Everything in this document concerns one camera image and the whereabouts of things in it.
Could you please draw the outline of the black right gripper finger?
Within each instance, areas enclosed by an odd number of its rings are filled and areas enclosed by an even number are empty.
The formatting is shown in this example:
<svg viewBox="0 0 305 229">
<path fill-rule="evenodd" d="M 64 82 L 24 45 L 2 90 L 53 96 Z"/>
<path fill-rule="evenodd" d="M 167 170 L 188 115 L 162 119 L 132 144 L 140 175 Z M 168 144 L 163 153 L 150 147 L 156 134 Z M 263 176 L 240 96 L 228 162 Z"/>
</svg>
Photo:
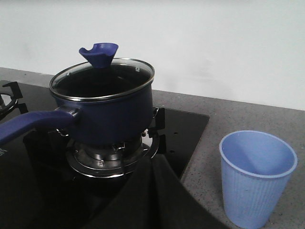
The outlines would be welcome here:
<svg viewBox="0 0 305 229">
<path fill-rule="evenodd" d="M 165 156 L 140 160 L 114 200 L 86 229 L 225 229 L 185 189 Z"/>
</svg>

